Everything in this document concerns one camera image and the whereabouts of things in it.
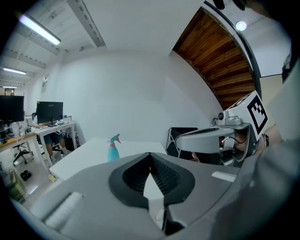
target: floor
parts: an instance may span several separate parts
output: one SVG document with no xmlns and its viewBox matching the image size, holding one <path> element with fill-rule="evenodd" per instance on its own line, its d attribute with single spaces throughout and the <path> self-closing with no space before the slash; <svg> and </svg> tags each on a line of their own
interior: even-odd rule
<svg viewBox="0 0 300 240">
<path fill-rule="evenodd" d="M 46 170 L 44 169 L 44 167 L 38 159 L 38 154 L 36 152 L 36 148 L 34 147 L 33 142 L 30 142 L 30 148 L 33 152 L 34 158 L 32 159 L 30 154 L 26 154 L 24 155 L 24 157 L 26 158 L 27 164 L 25 164 L 23 158 L 20 157 L 16 162 L 16 166 L 13 165 L 13 154 L 16 153 L 16 149 L 8 149 L 0 153 L 0 161 L 2 162 L 4 169 L 7 172 L 10 169 L 14 169 L 16 175 L 19 177 L 21 183 L 23 184 L 25 190 L 25 202 L 23 203 L 23 206 L 28 210 L 30 210 L 33 203 L 41 195 L 49 192 L 52 188 L 61 183 L 60 180 L 56 181 L 55 183 L 49 180 L 48 173 L 46 172 Z M 60 153 L 56 152 L 55 154 L 56 159 L 60 160 Z M 26 181 L 23 181 L 23 179 L 20 177 L 20 174 L 25 170 L 29 171 L 32 174 L 32 176 Z"/>
</svg>

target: office chair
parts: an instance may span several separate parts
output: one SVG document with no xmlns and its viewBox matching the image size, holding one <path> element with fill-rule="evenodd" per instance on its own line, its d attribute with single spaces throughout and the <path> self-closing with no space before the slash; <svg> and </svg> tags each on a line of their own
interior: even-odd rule
<svg viewBox="0 0 300 240">
<path fill-rule="evenodd" d="M 22 145 L 23 145 L 23 143 L 20 144 L 20 145 L 15 146 L 15 147 L 13 147 L 13 149 L 14 149 L 14 148 L 18 148 L 18 153 L 15 154 L 15 159 L 14 159 L 14 161 L 13 161 L 13 165 L 14 165 L 14 166 L 15 166 L 15 162 L 18 160 L 19 157 L 22 157 L 22 158 L 24 159 L 24 163 L 27 164 L 27 161 L 26 161 L 26 158 L 24 158 L 24 155 L 25 155 L 25 154 L 30 154 L 30 152 L 28 152 L 26 149 L 20 150 L 20 147 L 25 148 L 25 147 L 22 146 Z"/>
<path fill-rule="evenodd" d="M 34 120 L 34 118 L 35 118 L 36 115 L 37 115 L 36 112 L 33 112 L 33 113 L 32 113 L 32 115 L 31 115 L 32 120 Z M 37 135 L 37 142 L 38 142 L 38 144 L 42 145 L 41 139 L 40 139 L 39 135 Z M 52 151 L 57 151 L 57 152 L 63 153 L 63 151 L 60 150 L 59 148 L 60 148 L 59 142 L 54 142 L 53 145 L 52 145 Z"/>
</svg>

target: black monitor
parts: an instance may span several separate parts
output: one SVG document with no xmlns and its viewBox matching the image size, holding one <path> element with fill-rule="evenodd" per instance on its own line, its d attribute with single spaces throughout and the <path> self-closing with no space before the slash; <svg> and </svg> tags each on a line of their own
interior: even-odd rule
<svg viewBox="0 0 300 240">
<path fill-rule="evenodd" d="M 24 96 L 0 96 L 0 120 L 4 124 L 24 121 Z"/>
<path fill-rule="evenodd" d="M 63 118 L 61 102 L 37 102 L 37 123 L 52 122 Z"/>
</svg>

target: teal spray bottle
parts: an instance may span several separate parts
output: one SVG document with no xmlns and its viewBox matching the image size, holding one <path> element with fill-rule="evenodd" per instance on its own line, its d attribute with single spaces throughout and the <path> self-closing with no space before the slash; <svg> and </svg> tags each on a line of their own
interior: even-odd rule
<svg viewBox="0 0 300 240">
<path fill-rule="evenodd" d="M 108 156 L 107 156 L 108 162 L 111 162 L 111 161 L 114 161 L 114 160 L 117 160 L 120 158 L 119 152 L 116 148 L 116 145 L 114 144 L 114 141 L 116 141 L 116 140 L 119 143 L 121 143 L 119 140 L 119 136 L 120 136 L 120 134 L 117 134 L 116 136 L 111 138 L 111 143 L 109 145 Z"/>
</svg>

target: desk leg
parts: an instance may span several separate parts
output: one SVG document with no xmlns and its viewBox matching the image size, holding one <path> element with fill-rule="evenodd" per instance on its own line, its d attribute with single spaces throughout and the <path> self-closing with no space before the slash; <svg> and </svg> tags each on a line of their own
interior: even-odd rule
<svg viewBox="0 0 300 240">
<path fill-rule="evenodd" d="M 27 141 L 26 144 L 27 144 L 28 152 L 29 152 L 31 158 L 33 159 L 33 154 L 32 154 L 32 151 L 30 149 L 29 142 Z"/>
<path fill-rule="evenodd" d="M 46 164 L 45 164 L 45 162 L 44 162 L 44 159 L 43 159 L 43 156 L 42 156 L 41 151 L 40 151 L 40 149 L 39 149 L 39 145 L 38 145 L 37 140 L 34 139 L 33 142 L 34 142 L 34 146 L 35 146 L 35 148 L 36 148 L 37 155 L 38 155 L 38 158 L 39 158 L 41 164 L 42 164 L 43 167 L 45 168 L 46 172 L 47 172 L 47 173 L 50 173 L 49 169 L 47 168 L 47 166 L 46 166 Z"/>
<path fill-rule="evenodd" d="M 74 150 L 76 150 L 77 149 L 77 145 L 76 145 L 76 139 L 75 139 L 74 126 L 71 127 L 71 133 L 72 133 L 72 140 L 73 140 Z"/>
<path fill-rule="evenodd" d="M 41 139 L 41 144 L 42 144 L 42 146 L 44 148 L 44 152 L 45 152 L 46 158 L 48 160 L 49 166 L 53 166 L 53 163 L 52 163 L 52 161 L 50 159 L 49 153 L 48 153 L 47 148 L 46 148 L 46 143 L 45 143 L 45 140 L 44 140 L 44 136 L 40 135 L 40 139 Z"/>
</svg>

